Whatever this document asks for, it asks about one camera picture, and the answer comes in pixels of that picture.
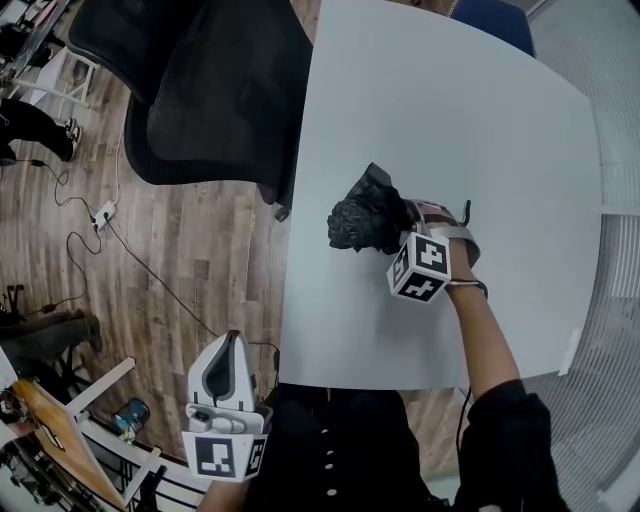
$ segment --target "blue chair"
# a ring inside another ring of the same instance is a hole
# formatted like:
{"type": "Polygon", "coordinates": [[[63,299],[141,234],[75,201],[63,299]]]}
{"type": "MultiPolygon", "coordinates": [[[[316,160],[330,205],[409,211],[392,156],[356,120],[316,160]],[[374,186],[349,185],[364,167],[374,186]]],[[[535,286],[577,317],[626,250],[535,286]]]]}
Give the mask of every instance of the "blue chair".
{"type": "Polygon", "coordinates": [[[449,17],[536,56],[527,15],[514,5],[500,0],[457,0],[449,17]]]}

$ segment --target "forearm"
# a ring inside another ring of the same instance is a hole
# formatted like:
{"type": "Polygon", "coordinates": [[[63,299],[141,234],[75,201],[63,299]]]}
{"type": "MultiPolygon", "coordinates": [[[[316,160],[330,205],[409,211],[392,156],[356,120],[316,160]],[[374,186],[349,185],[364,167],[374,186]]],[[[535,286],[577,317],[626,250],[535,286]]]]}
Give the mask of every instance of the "forearm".
{"type": "Polygon", "coordinates": [[[249,491],[249,483],[211,482],[207,494],[204,495],[198,512],[236,512],[244,507],[249,491]]]}
{"type": "Polygon", "coordinates": [[[503,382],[519,379],[516,362],[482,290],[476,286],[452,286],[448,292],[460,320],[474,398],[477,400],[503,382]]]}

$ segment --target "black sleeve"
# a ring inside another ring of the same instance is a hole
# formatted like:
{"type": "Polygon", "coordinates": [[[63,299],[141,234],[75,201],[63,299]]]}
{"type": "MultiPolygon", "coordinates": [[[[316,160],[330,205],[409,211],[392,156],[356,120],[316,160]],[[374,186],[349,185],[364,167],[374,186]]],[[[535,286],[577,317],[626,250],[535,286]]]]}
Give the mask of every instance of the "black sleeve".
{"type": "Polygon", "coordinates": [[[537,395],[527,394],[521,380],[493,388],[471,407],[460,482],[456,510],[569,510],[551,458],[549,410],[537,395]]]}

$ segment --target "wooden floor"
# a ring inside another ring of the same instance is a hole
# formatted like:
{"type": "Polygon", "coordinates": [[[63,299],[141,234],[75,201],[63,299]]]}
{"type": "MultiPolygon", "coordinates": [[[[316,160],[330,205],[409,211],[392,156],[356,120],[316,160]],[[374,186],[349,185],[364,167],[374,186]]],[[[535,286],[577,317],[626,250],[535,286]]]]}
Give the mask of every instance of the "wooden floor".
{"type": "MultiPolygon", "coordinates": [[[[319,0],[293,0],[293,4],[313,40],[319,0]]],[[[449,2],[432,0],[427,7],[447,12],[449,2]]],[[[67,16],[66,25],[71,18],[67,16]]],[[[128,97],[119,80],[100,69],[90,94],[91,110],[52,99],[43,105],[54,116],[73,114],[85,128],[74,162],[63,164],[28,142],[13,144],[18,158],[42,158],[56,173],[69,170],[69,184],[60,188],[59,197],[83,196],[96,209],[118,196],[115,164],[119,158],[121,191],[115,227],[132,250],[216,333],[236,328],[249,341],[278,345],[288,222],[273,219],[275,208],[261,201],[252,184],[152,186],[143,182],[129,166],[124,147],[116,154],[128,97]]],[[[0,181],[0,286],[25,285],[21,302],[25,312],[82,291],[81,275],[66,254],[70,232],[82,235],[90,247],[98,247],[82,204],[71,201],[58,207],[54,185],[46,169],[25,163],[4,170],[0,181]]],[[[104,338],[103,352],[95,356],[85,347],[82,360],[94,378],[127,356],[133,356],[137,365],[98,400],[97,411],[112,413],[131,397],[142,399],[151,409],[142,439],[184,456],[180,432],[186,419],[186,374],[210,338],[125,252],[113,233],[101,237],[102,251],[96,256],[75,235],[70,244],[89,287],[82,299],[67,306],[97,315],[104,338]]],[[[266,395],[275,378],[273,350],[253,346],[253,352],[260,392],[266,395]]],[[[423,476],[455,466],[460,405],[453,391],[415,392],[406,398],[409,420],[420,442],[423,476]]]]}

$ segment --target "hand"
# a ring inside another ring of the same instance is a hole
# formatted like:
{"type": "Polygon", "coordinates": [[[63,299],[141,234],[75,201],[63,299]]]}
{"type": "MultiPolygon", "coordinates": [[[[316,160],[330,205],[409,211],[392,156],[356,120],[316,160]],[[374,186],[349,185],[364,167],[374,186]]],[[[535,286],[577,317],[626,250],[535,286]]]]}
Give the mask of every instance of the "hand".
{"type": "MultiPolygon", "coordinates": [[[[435,215],[445,215],[447,217],[450,217],[450,215],[444,210],[441,210],[436,206],[431,206],[428,204],[421,204],[420,212],[427,215],[435,214],[435,215]]],[[[429,229],[448,227],[448,226],[449,224],[445,222],[432,222],[427,224],[427,228],[429,229]]],[[[449,239],[449,257],[451,259],[451,279],[467,280],[467,281],[476,280],[475,276],[473,275],[473,272],[471,272],[471,267],[469,266],[469,256],[467,255],[467,244],[464,240],[461,240],[459,238],[449,239]]]]}

